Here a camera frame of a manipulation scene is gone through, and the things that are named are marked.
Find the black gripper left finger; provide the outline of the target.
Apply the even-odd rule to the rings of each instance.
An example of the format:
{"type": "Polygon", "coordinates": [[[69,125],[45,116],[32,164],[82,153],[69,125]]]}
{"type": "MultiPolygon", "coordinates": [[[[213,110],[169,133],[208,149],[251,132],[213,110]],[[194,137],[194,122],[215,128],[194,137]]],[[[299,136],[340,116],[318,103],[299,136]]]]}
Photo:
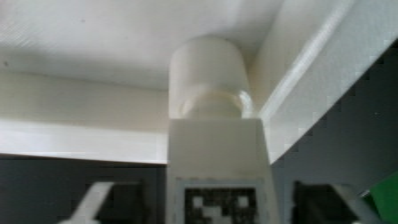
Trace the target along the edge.
{"type": "Polygon", "coordinates": [[[146,224],[144,183],[96,182],[57,224],[146,224]]]}

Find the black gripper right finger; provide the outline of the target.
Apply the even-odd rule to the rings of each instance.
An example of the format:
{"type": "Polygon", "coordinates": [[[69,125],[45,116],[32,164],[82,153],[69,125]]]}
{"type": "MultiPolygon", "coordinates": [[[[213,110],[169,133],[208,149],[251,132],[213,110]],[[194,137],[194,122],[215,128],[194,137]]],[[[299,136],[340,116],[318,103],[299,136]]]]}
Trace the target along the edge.
{"type": "Polygon", "coordinates": [[[347,185],[293,184],[292,224],[382,224],[347,185]]]}

